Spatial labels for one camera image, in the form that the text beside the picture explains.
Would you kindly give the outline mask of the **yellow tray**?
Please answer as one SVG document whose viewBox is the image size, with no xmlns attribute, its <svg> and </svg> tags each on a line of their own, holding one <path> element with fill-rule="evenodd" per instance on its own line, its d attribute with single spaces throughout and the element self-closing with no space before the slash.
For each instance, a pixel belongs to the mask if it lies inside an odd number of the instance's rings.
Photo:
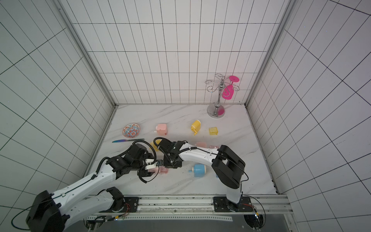
<svg viewBox="0 0 371 232">
<path fill-rule="evenodd" d="M 217 127 L 209 128 L 209 134 L 210 135 L 218 135 L 218 128 Z"/>
</svg>

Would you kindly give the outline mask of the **pink sharpener row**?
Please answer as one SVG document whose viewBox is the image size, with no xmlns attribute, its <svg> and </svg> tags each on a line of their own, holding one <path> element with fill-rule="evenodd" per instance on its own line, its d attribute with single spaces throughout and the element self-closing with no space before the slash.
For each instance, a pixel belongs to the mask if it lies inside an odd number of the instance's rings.
<svg viewBox="0 0 371 232">
<path fill-rule="evenodd" d="M 168 133 L 167 124 L 165 124 L 165 123 L 158 124 L 158 125 L 156 126 L 156 133 L 157 133 L 159 136 L 165 136 L 165 135 L 167 135 L 167 133 Z"/>
<path fill-rule="evenodd" d="M 163 166 L 160 166 L 160 167 L 149 169 L 148 171 L 151 173 L 155 173 L 155 174 L 167 174 L 169 172 L 169 169 Z"/>
</svg>

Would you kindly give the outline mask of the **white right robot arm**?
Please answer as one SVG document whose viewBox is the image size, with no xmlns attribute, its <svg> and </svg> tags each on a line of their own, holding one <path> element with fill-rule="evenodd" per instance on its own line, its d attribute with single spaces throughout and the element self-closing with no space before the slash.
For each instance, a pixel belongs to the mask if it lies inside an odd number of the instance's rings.
<svg viewBox="0 0 371 232">
<path fill-rule="evenodd" d="M 227 186 L 227 203 L 235 208 L 240 205 L 242 176 L 247 175 L 245 162 L 228 146 L 200 148 L 185 140 L 172 142 L 163 137 L 155 138 L 153 143 L 164 154 L 163 166 L 166 168 L 181 168 L 185 161 L 211 167 L 219 180 Z"/>
</svg>

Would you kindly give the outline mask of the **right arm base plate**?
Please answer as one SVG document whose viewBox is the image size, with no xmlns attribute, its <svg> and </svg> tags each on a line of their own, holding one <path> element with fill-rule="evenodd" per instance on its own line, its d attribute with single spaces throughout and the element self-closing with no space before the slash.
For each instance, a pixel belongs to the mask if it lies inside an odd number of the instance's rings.
<svg viewBox="0 0 371 232">
<path fill-rule="evenodd" d="M 214 211 L 218 213 L 253 212 L 254 210 L 250 203 L 250 198 L 246 196 L 242 196 L 238 204 L 230 202 L 225 196 L 213 197 Z"/>
</svg>

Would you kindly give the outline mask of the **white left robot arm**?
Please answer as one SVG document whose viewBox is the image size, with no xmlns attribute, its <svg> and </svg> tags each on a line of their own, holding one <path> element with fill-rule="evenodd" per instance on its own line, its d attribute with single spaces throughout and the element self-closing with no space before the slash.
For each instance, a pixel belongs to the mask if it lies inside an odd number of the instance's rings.
<svg viewBox="0 0 371 232">
<path fill-rule="evenodd" d="M 133 202 L 110 183 L 131 171 L 146 183 L 151 169 L 161 164 L 157 160 L 157 141 L 134 141 L 123 153 L 104 157 L 95 172 L 53 193 L 39 193 L 26 217 L 32 232 L 62 232 L 76 222 L 101 211 L 116 213 L 117 218 L 135 211 Z"/>
</svg>

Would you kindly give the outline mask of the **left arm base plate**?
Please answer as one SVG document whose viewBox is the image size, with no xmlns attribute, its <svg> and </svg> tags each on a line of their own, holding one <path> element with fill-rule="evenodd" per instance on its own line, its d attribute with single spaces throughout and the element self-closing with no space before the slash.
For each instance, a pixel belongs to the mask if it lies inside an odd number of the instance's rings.
<svg viewBox="0 0 371 232">
<path fill-rule="evenodd" d="M 109 212 L 113 213 L 135 213 L 139 205 L 139 197 L 123 197 L 115 199 Z"/>
</svg>

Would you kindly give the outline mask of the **pink sharpener top row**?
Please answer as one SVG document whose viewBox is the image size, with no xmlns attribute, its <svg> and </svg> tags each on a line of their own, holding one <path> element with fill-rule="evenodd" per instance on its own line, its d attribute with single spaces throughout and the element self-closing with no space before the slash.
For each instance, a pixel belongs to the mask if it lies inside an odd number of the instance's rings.
<svg viewBox="0 0 371 232">
<path fill-rule="evenodd" d="M 167 133 L 168 133 L 167 124 L 165 124 L 165 123 L 158 124 L 158 125 L 156 126 L 156 133 L 157 133 L 159 136 L 165 136 L 165 135 L 167 135 Z"/>
</svg>

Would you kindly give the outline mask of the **pink sharpener bottom row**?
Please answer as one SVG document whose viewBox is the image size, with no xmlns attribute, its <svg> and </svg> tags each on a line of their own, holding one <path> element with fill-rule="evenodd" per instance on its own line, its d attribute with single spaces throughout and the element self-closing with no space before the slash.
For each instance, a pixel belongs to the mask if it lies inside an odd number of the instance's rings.
<svg viewBox="0 0 371 232">
<path fill-rule="evenodd" d="M 155 173 L 155 174 L 167 174 L 169 172 L 169 169 L 163 166 L 160 166 L 160 167 L 149 169 L 148 171 L 151 173 Z"/>
</svg>

